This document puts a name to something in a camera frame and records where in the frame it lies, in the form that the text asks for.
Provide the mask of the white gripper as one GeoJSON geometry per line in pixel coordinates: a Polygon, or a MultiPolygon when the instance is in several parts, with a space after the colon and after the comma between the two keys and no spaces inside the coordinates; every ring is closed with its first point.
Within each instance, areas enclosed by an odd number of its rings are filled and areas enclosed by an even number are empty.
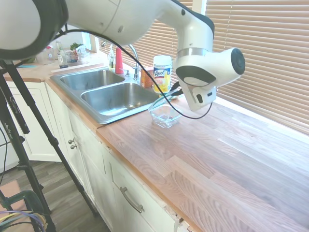
{"type": "MultiPolygon", "coordinates": [[[[173,84],[171,89],[177,89],[180,87],[180,83],[176,82],[173,84]]],[[[183,89],[179,89],[174,92],[175,96],[180,96],[184,93],[187,103],[191,111],[195,112],[206,105],[209,105],[216,99],[216,86],[204,86],[204,87],[194,87],[191,85],[183,84],[183,89]]]]}

